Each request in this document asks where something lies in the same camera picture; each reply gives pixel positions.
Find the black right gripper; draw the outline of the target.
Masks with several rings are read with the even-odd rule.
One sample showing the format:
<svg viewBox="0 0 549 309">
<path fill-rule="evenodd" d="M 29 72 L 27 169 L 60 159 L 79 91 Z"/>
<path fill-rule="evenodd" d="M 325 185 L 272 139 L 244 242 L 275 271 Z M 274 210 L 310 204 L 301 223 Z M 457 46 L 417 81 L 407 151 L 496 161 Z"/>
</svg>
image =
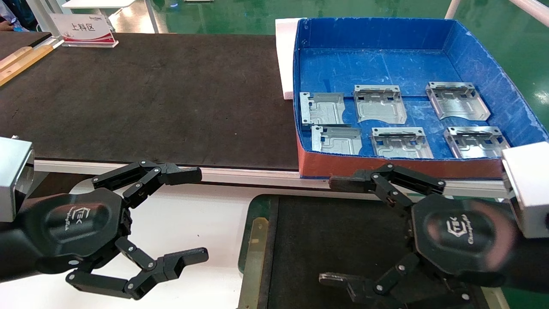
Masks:
<svg viewBox="0 0 549 309">
<path fill-rule="evenodd" d="M 402 217 L 412 217 L 417 251 L 442 272 L 498 273 L 508 262 L 518 227 L 510 207 L 478 198 L 442 196 L 445 181 L 408 168 L 387 164 L 357 170 L 350 177 L 332 176 L 339 192 L 373 193 Z M 398 187 L 424 196 L 415 205 Z M 353 303 L 369 309 L 461 309 L 470 304 L 466 289 L 451 289 L 435 297 L 404 303 L 392 289 L 420 265 L 418 254 L 407 254 L 378 280 L 342 273 L 321 273 L 318 281 L 347 291 Z"/>
</svg>

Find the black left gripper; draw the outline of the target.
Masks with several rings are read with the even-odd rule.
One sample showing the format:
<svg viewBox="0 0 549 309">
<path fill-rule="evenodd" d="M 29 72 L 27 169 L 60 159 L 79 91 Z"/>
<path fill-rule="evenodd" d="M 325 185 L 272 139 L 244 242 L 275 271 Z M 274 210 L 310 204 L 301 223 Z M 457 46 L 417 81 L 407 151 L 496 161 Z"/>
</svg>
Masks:
<svg viewBox="0 0 549 309">
<path fill-rule="evenodd" d="M 18 243 L 26 249 L 17 258 L 39 274 L 59 274 L 82 265 L 66 277 L 78 291 L 140 300 L 158 284 L 180 278 L 186 266 L 206 262 L 208 250 L 195 248 L 153 260 L 126 237 L 132 221 L 125 208 L 135 209 L 163 185 L 201 180 L 198 167 L 138 161 L 92 178 L 98 188 L 94 191 L 38 198 L 17 217 L 22 232 Z M 114 192 L 124 187 L 122 197 Z M 121 279 L 92 273 L 118 253 L 138 266 L 139 274 Z"/>
</svg>

